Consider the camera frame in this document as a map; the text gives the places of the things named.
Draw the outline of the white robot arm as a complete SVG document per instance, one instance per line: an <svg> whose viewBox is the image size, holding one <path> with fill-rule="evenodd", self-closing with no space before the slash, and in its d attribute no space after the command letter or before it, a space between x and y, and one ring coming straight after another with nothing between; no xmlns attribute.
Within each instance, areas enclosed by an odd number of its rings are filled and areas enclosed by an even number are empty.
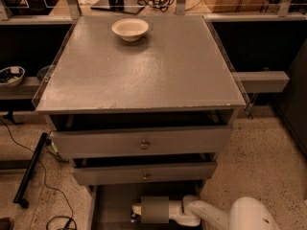
<svg viewBox="0 0 307 230"><path fill-rule="evenodd" d="M173 220L182 226L196 227L204 220L216 230L280 230L267 207L249 196L236 199L229 212L195 195L185 195L182 200L144 196L131 206L131 210L131 221L140 217L142 223Z"/></svg>

